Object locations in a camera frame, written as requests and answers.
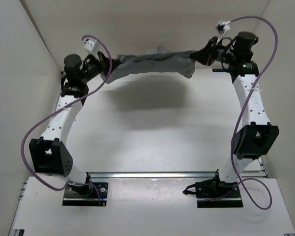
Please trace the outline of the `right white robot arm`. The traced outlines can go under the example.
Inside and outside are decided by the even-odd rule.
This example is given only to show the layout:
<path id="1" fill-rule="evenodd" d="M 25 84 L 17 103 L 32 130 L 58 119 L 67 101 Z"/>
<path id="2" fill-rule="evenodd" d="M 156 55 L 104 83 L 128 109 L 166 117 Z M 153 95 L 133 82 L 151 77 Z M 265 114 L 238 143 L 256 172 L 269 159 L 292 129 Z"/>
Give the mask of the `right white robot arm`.
<path id="1" fill-rule="evenodd" d="M 225 165 L 218 169 L 214 177 L 192 185 L 184 190 L 185 195 L 196 195 L 201 205 L 214 204 L 227 198 L 238 200 L 238 186 L 243 184 L 240 175 L 253 161 L 268 153 L 279 135 L 277 125 L 271 124 L 263 105 L 259 78 L 262 72 L 252 61 L 252 47 L 258 37 L 242 31 L 223 45 L 220 37 L 213 37 L 207 45 L 193 53 L 191 58 L 204 65 L 218 61 L 229 73 L 239 99 L 241 111 L 231 139 L 231 156 Z"/>

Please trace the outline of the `grey pleated skirt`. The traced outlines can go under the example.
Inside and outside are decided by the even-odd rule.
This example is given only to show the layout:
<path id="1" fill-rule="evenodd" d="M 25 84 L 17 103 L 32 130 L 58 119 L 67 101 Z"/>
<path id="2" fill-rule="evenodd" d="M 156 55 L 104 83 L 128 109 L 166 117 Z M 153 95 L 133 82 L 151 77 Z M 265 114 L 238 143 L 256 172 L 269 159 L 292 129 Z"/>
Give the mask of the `grey pleated skirt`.
<path id="1" fill-rule="evenodd" d="M 162 46 L 145 55 L 117 55 L 107 84 L 128 75 L 142 73 L 178 73 L 190 79 L 195 72 L 196 61 L 190 56 L 195 50 L 170 52 Z"/>

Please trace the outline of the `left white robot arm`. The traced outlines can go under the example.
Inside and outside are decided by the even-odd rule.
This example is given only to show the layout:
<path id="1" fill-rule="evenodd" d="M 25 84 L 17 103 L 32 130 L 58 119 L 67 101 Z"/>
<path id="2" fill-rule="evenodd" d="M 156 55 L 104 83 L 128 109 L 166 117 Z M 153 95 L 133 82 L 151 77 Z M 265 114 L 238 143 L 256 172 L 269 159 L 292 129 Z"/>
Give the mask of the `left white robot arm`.
<path id="1" fill-rule="evenodd" d="M 62 178 L 83 196 L 94 191 L 93 183 L 89 173 L 74 166 L 66 141 L 89 93 L 87 83 L 99 74 L 107 75 L 112 62 L 102 52 L 90 53 L 85 59 L 76 54 L 66 56 L 56 114 L 40 137 L 29 143 L 34 173 Z"/>

